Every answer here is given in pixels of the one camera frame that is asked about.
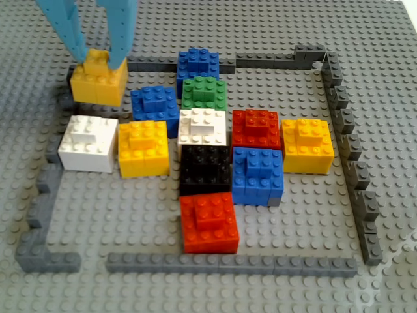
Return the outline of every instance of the gray lego border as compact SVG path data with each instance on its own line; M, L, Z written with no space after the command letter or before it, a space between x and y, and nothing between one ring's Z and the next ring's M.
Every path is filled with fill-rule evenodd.
M357 274L358 265L352 258L110 253L106 269L111 273L218 273L347 278Z
M29 230L20 237L15 259L28 273L78 272L81 256L78 253L51 253L46 246L46 236L64 169L58 156L61 135L52 135L46 147L45 159L36 180L39 195L33 199L27 212Z
M343 171L352 202L354 218L361 242L362 254L367 265L377 265L382 254L376 233L375 221L378 215L375 194L363 192L369 184L366 164L357 162L361 148L354 129L352 112L346 109L349 98L341 86L343 76L337 56L326 54L324 46L297 45L294 54L238 53L235 60L221 59L220 72L234 74L236 68L274 68L309 70L314 61L323 61L322 76L326 88L328 105L338 149L343 162ZM128 57L131 72L176 72L177 59L165 57ZM74 71L68 69L67 82ZM77 103L69 90L61 94L64 111L75 113ZM63 173L57 155L60 138L53 136L46 149L46 164L39 175L37 187L39 196L28 212L27 221L31 227L22 235L16 251L16 260L24 271L74 272L79 271L79 254L51 254L46 248L56 193ZM279 205L280 199L271 205ZM106 261L109 272L151 272L151 273L233 273L250 275L302 275L353 277L358 272L353 258L315 258L288 256L246 256L229 254L132 254L111 253Z

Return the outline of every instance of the blue lego brick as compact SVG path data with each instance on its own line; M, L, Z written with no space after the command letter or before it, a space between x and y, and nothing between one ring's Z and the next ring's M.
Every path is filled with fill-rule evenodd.
M145 113L162 112L167 110L167 97L162 86L145 87L141 90L143 111Z
M196 76L215 77L220 79L220 60L218 53L210 53L207 49L189 49L179 52L177 65L177 98L182 98L184 80L192 80Z
M163 88L166 97L166 109L161 112L145 112L143 88L130 93L132 117L134 121L166 121L168 138L178 137L179 109L174 88Z
M271 149L233 149L232 195L235 204L268 206L283 194L282 152Z
M261 158L257 149L251 149L246 155L246 175L248 177L259 177L261 171Z
M271 199L280 199L284 193L284 174L282 165L282 152L279 150L272 151L272 170L271 175Z
M259 177L261 178L271 177L272 170L274 169L274 164L273 164L274 152L275 152L274 150L270 151L269 149L262 149L261 153L259 153L259 165L260 165Z

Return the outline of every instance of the stacked lego bricks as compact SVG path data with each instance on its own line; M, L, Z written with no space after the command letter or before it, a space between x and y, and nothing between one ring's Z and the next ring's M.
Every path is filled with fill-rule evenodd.
M374 191L366 190L371 178L367 164L359 161L362 148L359 136L353 134L354 116L352 110L347 108L349 96L346 87L342 85L343 74L336 53L328 52L326 54L321 76L364 263L376 266L382 261L382 251L375 225L375 220L379 216L377 196Z
M70 79L76 102L120 106L128 80L126 59L117 70L109 68L109 52L89 49L83 64L77 65Z
M144 87L130 93L134 121L165 121L168 138L178 136L179 110L174 88Z

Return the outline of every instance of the white lego brick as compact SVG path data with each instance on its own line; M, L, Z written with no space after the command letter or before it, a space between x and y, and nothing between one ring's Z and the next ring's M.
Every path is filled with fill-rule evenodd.
M73 142L96 143L101 135L102 118L98 116L77 115L71 118L68 128Z
M74 127L80 129L79 133L85 132L82 125L85 125L86 120L79 117L80 115L71 117L58 149L64 169L112 173L115 164L119 121L99 118L99 125L92 127L87 136L83 136L84 134L76 136L77 141L75 141L73 138Z
M191 109L191 134L213 135L215 124L215 109Z
M181 158L183 145L227 145L226 112L214 112L214 133L212 135L193 135L191 133L191 110L180 110L178 130L178 156Z

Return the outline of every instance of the yellow lego brick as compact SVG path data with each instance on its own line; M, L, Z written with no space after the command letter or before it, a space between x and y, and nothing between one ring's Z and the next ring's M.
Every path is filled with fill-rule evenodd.
M103 106L120 106L128 81L128 65L126 59L117 70L110 70L107 75L96 79L97 104Z
M153 143L151 147L147 146L149 142ZM144 121L121 124L119 166L122 178L169 175L166 122Z
M85 73L94 76L107 76L110 72L109 58L108 51L89 49L87 58L83 63Z
M152 149L156 145L155 122L130 122L129 146L131 149Z
M86 74L82 65L77 65L70 83L74 101L97 103L96 78Z
M327 122L319 122L323 138L317 146L308 146L299 145L296 140L296 121L282 121L283 171L285 173L328 173L334 159L334 151Z
M319 119L298 119L296 122L297 145L320 145L323 139Z

